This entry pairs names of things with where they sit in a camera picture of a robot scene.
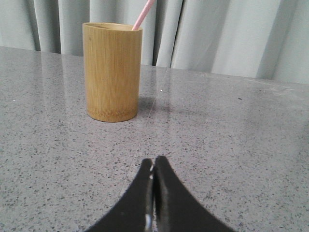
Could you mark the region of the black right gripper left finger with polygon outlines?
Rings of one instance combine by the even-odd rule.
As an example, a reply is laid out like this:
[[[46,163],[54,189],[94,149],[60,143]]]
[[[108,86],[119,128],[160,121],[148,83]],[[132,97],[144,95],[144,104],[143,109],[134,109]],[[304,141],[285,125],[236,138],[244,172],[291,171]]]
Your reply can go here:
[[[88,232],[151,232],[153,230],[154,166],[143,159],[137,175],[113,208]]]

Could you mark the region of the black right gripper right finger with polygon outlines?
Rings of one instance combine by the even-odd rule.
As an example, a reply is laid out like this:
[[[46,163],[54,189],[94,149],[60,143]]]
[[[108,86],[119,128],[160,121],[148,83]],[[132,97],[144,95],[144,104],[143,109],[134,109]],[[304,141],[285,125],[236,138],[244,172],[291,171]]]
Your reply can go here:
[[[186,189],[165,156],[155,159],[154,195],[159,232],[232,232]]]

